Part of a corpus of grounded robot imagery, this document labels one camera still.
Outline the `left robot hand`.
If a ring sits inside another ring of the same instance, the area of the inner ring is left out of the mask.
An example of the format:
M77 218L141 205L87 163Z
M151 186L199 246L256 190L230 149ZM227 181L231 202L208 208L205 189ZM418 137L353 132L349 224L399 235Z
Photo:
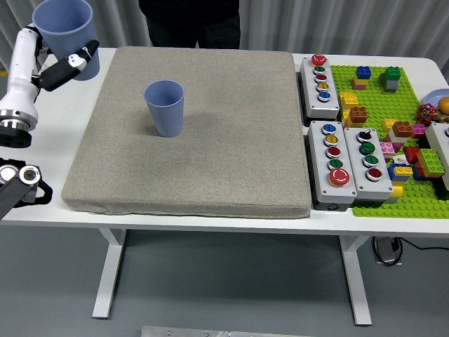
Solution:
M1 125L32 130L38 123L34 106L41 89L53 91L68 81L83 76L93 78L98 72L88 66L99 67L95 25L88 23L71 32L61 34L66 44L79 42L76 51L63 56L50 67L37 68L37 57L50 53L40 31L34 24L22 28L17 35L8 75L7 93L1 99Z

